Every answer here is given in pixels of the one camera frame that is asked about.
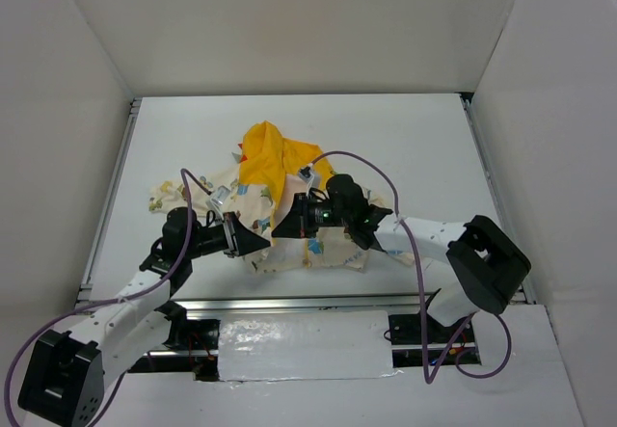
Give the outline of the cream dinosaur print hooded jacket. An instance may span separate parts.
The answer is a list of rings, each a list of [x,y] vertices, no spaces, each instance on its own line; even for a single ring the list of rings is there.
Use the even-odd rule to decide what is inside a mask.
[[[232,166],[198,176],[198,182],[184,185],[166,180],[150,189],[148,210],[164,213],[186,204],[205,217],[216,190],[225,187],[224,211],[233,211],[251,231],[272,240],[272,230],[288,213],[293,195],[307,190],[298,171],[322,154],[322,149],[285,138],[272,123],[253,125],[243,137],[241,157]],[[354,244],[341,227],[325,227],[312,239],[275,239],[273,246],[243,257],[257,274],[274,274],[300,268],[343,268],[360,271],[369,253]]]

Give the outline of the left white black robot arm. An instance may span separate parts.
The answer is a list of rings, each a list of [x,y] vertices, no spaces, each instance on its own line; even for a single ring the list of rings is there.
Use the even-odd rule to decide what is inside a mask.
[[[193,210],[172,210],[161,237],[116,297],[89,305],[91,316],[69,330],[49,329],[37,338],[18,407],[59,426],[89,425],[109,385],[142,354],[187,341],[186,311],[173,297],[192,274],[193,259],[243,256],[269,246],[233,212],[204,226]]]

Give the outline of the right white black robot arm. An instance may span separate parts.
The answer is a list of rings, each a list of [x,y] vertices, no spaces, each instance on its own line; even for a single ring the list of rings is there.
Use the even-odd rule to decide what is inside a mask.
[[[421,334],[443,340],[455,322],[485,311],[500,315],[531,270],[531,262],[494,223],[476,215],[467,223],[397,217],[371,203],[348,174],[337,174],[321,196],[311,189],[296,193],[275,238],[314,238],[321,228],[342,227],[363,250],[419,254],[449,265],[456,281],[441,289],[419,318]]]

